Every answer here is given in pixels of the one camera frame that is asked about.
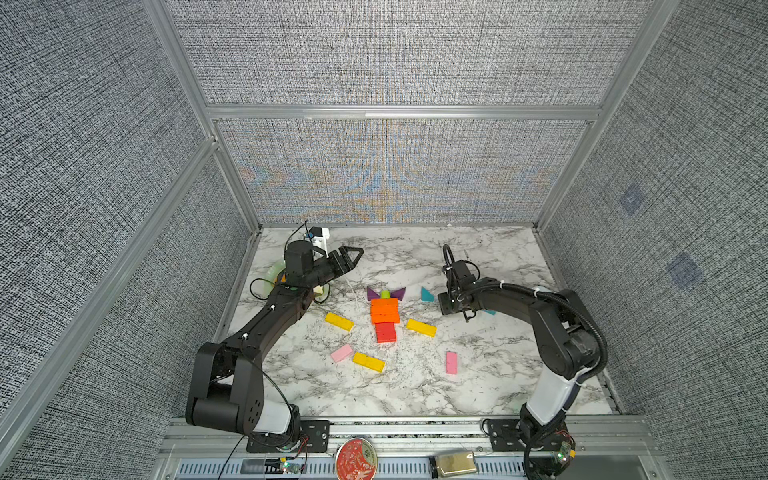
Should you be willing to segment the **purple triangle block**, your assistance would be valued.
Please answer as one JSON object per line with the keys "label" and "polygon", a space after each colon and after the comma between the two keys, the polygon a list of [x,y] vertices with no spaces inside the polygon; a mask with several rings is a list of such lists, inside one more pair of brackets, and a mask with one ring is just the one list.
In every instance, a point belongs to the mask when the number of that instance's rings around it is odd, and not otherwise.
{"label": "purple triangle block", "polygon": [[399,288],[399,289],[396,289],[396,290],[392,290],[390,292],[391,297],[395,298],[395,299],[397,299],[399,301],[402,301],[404,299],[405,293],[406,293],[406,288],[405,287]]}
{"label": "purple triangle block", "polygon": [[380,299],[380,294],[377,293],[375,290],[373,290],[370,287],[366,288],[366,296],[368,301],[372,301],[375,299]]}

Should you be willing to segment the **orange block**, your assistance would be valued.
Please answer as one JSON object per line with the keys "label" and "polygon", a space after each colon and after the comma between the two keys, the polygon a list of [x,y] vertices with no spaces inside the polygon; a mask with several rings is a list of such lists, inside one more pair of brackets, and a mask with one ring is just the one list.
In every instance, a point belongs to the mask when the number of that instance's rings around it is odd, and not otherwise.
{"label": "orange block", "polygon": [[374,325],[378,324],[384,324],[384,323],[391,323],[391,324],[399,324],[400,323],[400,316],[398,314],[394,315],[372,315],[371,321]]}
{"label": "orange block", "polygon": [[398,316],[399,308],[396,305],[376,304],[371,306],[371,315],[376,317]]}
{"label": "orange block", "polygon": [[371,306],[376,309],[397,309],[399,300],[396,298],[379,298],[370,301]]}

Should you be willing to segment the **red block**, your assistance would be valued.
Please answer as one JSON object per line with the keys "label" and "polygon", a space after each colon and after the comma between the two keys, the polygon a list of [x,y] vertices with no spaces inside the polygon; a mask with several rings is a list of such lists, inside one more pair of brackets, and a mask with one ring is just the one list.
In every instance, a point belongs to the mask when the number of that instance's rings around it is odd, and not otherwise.
{"label": "red block", "polygon": [[397,341],[397,336],[395,333],[377,333],[376,341],[379,344],[394,343]]}
{"label": "red block", "polygon": [[396,334],[396,327],[393,323],[379,323],[375,325],[376,334],[381,336],[393,336]]}

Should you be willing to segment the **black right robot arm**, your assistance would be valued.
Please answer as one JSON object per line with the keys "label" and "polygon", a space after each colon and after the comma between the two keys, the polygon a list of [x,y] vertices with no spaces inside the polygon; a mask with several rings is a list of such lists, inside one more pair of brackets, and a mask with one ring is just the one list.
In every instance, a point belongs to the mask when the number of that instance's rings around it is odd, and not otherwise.
{"label": "black right robot arm", "polygon": [[543,369],[524,403],[517,430],[522,445],[539,449],[565,423],[583,384],[607,365],[604,335],[575,292],[548,292],[502,280],[480,278],[473,264],[449,256],[442,268],[446,291],[438,295],[441,313],[467,320],[481,310],[524,321],[532,328]]}

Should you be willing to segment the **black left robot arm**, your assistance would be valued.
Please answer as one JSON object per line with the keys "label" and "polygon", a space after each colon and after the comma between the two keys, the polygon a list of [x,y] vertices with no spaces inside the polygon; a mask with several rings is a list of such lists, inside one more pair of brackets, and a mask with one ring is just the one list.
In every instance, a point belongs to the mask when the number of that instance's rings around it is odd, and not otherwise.
{"label": "black left robot arm", "polygon": [[307,312],[314,289],[357,267],[364,250],[341,246],[325,252],[308,240],[284,250],[285,269],[265,305],[244,327],[197,351],[189,387],[186,422],[193,426],[251,436],[295,435],[297,408],[285,398],[265,396],[269,381],[263,359],[283,333]]}

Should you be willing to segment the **yellow block centre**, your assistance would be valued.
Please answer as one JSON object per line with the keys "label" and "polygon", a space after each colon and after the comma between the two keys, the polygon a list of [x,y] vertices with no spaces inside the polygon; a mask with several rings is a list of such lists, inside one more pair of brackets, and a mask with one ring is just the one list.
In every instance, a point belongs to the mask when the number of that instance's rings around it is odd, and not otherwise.
{"label": "yellow block centre", "polygon": [[437,328],[433,325],[423,323],[414,319],[409,319],[406,328],[410,331],[434,338],[437,333]]}

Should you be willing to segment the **yellow block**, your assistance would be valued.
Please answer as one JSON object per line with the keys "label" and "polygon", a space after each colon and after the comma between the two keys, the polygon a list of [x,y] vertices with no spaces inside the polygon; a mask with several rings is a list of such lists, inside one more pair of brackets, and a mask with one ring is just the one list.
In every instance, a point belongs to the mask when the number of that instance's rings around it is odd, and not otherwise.
{"label": "yellow block", "polygon": [[332,312],[328,312],[326,314],[325,321],[346,332],[350,332],[355,326],[353,321],[346,319],[340,315],[334,314]]}
{"label": "yellow block", "polygon": [[385,366],[386,362],[368,355],[365,355],[360,352],[355,352],[352,361],[354,364],[365,367],[367,369],[373,370],[377,373],[381,373]]}
{"label": "yellow block", "polygon": [[409,319],[406,328],[410,331],[434,338],[437,333],[437,328],[433,325],[423,323],[414,319]]}

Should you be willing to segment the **yellow block left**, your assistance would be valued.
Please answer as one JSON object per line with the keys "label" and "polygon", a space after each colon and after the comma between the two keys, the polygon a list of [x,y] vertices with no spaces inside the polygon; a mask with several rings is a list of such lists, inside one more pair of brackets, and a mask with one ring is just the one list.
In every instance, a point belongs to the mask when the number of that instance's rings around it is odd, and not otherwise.
{"label": "yellow block left", "polygon": [[355,326],[353,321],[346,319],[340,315],[334,314],[332,312],[328,312],[326,314],[325,321],[346,332],[350,332]]}

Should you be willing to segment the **green wavy plate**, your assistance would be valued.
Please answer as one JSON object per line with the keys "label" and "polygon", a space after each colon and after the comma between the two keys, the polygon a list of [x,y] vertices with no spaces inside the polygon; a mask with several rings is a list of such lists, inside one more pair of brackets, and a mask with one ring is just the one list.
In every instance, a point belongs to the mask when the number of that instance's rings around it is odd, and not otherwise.
{"label": "green wavy plate", "polygon": [[[267,272],[267,279],[273,284],[285,282],[286,263],[284,260],[275,262]],[[313,288],[313,300],[315,303],[322,304],[330,296],[330,286],[321,285]]]}

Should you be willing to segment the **pink block right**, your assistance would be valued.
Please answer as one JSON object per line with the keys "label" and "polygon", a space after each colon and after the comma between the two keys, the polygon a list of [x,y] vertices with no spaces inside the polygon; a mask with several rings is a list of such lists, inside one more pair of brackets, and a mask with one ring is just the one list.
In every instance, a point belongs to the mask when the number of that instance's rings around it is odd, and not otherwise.
{"label": "pink block right", "polygon": [[445,355],[445,372],[448,375],[458,374],[458,355],[456,352],[447,351]]}

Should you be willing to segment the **pink block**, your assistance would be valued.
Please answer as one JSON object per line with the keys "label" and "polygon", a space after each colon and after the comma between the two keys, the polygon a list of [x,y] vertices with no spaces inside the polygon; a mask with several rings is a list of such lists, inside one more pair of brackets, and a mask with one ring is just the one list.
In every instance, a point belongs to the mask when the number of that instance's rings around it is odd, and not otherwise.
{"label": "pink block", "polygon": [[458,355],[456,352],[447,351],[445,355],[445,372],[448,375],[458,374]]}
{"label": "pink block", "polygon": [[337,350],[333,351],[330,357],[334,363],[340,363],[353,355],[354,355],[354,349],[352,348],[352,346],[349,344],[345,344],[339,347]]}

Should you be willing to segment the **pink block left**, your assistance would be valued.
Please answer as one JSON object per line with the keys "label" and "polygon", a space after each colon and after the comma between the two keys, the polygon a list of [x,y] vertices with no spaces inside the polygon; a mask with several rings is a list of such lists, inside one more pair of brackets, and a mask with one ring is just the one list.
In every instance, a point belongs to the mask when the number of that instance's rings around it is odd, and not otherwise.
{"label": "pink block left", "polygon": [[333,351],[330,357],[334,363],[340,363],[353,355],[354,355],[354,349],[352,348],[352,346],[349,344],[345,344],[339,347],[337,350]]}

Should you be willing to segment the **yellow block near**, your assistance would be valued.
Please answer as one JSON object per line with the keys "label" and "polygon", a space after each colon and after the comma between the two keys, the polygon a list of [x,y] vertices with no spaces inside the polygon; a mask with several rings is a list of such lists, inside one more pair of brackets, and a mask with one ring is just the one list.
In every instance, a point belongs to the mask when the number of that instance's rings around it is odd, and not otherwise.
{"label": "yellow block near", "polygon": [[373,370],[377,373],[381,373],[385,366],[386,362],[368,355],[365,355],[360,352],[355,352],[352,361],[354,364],[365,367],[367,369]]}

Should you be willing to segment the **gold metal box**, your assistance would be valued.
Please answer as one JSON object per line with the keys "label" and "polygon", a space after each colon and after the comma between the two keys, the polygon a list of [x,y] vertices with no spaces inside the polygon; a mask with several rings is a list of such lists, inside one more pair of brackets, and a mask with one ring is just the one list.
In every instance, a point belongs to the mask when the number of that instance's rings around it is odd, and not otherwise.
{"label": "gold metal box", "polygon": [[478,472],[475,455],[472,451],[455,451],[429,458],[432,479],[448,478]]}

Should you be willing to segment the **red round tin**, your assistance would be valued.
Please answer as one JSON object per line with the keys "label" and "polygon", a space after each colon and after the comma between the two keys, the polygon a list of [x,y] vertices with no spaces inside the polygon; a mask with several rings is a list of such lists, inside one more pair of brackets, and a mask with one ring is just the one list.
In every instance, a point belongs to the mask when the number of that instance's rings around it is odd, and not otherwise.
{"label": "red round tin", "polygon": [[365,438],[352,438],[343,443],[335,455],[335,471],[339,480],[372,480],[378,470],[378,455]]}

